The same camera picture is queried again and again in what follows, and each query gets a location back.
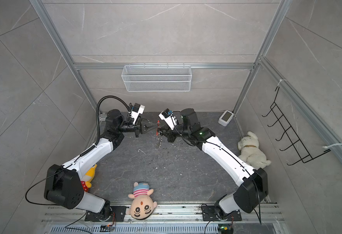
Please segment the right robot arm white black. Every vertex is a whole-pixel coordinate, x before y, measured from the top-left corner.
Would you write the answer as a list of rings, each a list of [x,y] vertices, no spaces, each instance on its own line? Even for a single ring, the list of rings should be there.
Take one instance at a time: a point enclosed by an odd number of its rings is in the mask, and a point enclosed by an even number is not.
[[[194,109],[180,111],[182,123],[169,109],[159,114],[166,125],[158,133],[173,143],[177,137],[187,144],[199,148],[212,157],[233,179],[238,189],[220,198],[215,204],[218,218],[224,219],[230,213],[242,210],[251,213],[268,196],[268,176],[263,169],[255,169],[230,151],[207,127],[203,127]]]

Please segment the white digital clock device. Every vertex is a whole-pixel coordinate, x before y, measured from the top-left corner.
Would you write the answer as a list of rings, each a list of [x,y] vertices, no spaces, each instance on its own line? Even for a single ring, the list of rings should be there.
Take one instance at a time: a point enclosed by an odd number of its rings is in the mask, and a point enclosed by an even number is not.
[[[231,120],[233,119],[234,117],[234,114],[233,112],[229,111],[229,110],[226,110],[224,111],[224,113],[219,117],[218,119],[218,123],[221,125],[221,126],[228,126],[228,124],[231,122]]]

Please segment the white wall socket box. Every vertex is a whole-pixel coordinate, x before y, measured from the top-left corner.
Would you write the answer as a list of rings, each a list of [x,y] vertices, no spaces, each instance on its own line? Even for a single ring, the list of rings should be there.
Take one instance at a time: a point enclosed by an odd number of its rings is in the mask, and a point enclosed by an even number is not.
[[[107,117],[107,114],[100,114],[99,115],[99,121],[105,121]]]

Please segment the metal keyring holder red handle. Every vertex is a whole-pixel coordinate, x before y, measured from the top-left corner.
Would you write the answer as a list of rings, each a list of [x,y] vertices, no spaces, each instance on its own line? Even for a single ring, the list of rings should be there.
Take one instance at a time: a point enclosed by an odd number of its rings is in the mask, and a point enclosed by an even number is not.
[[[160,126],[160,121],[157,121],[157,130],[156,130],[156,149],[160,148],[161,143],[162,143],[162,136],[160,134],[161,132],[161,126]]]

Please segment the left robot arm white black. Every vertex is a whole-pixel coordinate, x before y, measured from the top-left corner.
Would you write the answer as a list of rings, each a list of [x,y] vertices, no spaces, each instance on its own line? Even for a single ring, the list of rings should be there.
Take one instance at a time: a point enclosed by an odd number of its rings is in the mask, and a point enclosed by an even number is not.
[[[108,200],[86,192],[81,184],[86,173],[103,157],[114,151],[124,139],[124,133],[144,134],[149,127],[142,124],[144,105],[136,105],[125,118],[117,109],[110,110],[103,133],[98,142],[63,165],[52,165],[47,171],[44,198],[67,209],[81,209],[93,213],[106,213]]]

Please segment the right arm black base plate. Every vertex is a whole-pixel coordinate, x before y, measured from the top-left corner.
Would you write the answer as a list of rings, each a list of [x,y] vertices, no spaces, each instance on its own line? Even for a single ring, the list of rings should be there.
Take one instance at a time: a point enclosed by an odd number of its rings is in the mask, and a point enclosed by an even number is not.
[[[227,214],[221,209],[207,204],[202,204],[200,209],[204,221],[242,221],[242,216],[239,210]]]

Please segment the plush doll striped hat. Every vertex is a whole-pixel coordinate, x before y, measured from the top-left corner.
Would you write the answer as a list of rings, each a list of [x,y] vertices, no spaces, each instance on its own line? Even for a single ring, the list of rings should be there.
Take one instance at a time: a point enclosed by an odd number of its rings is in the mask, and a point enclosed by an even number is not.
[[[147,219],[157,207],[157,202],[153,201],[151,195],[154,189],[151,189],[146,182],[135,182],[133,192],[128,194],[132,200],[128,214],[137,220]]]

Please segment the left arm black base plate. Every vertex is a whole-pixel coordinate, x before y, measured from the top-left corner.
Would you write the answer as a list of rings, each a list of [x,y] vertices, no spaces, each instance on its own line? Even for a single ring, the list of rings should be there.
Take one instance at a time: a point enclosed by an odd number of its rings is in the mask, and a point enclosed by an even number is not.
[[[84,220],[91,222],[123,222],[126,210],[126,206],[106,207],[100,213],[88,212]]]

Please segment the white plush dog toy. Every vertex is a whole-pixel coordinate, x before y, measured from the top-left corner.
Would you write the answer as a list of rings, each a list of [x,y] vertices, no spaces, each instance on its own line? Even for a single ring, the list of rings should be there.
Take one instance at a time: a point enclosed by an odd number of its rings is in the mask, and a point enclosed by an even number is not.
[[[271,165],[271,161],[259,149],[259,140],[255,133],[248,131],[247,136],[238,142],[238,149],[241,151],[239,158],[246,164],[258,170]]]

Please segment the yellow red plush toy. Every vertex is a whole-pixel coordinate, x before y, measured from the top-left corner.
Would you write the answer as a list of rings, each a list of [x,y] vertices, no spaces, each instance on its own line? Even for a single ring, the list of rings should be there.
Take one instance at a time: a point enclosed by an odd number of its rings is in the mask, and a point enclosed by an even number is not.
[[[88,172],[81,179],[81,185],[82,185],[83,190],[85,192],[89,192],[89,189],[92,187],[92,180],[95,177],[96,168],[97,168],[97,164],[95,164],[93,167],[91,167],[88,170]]]

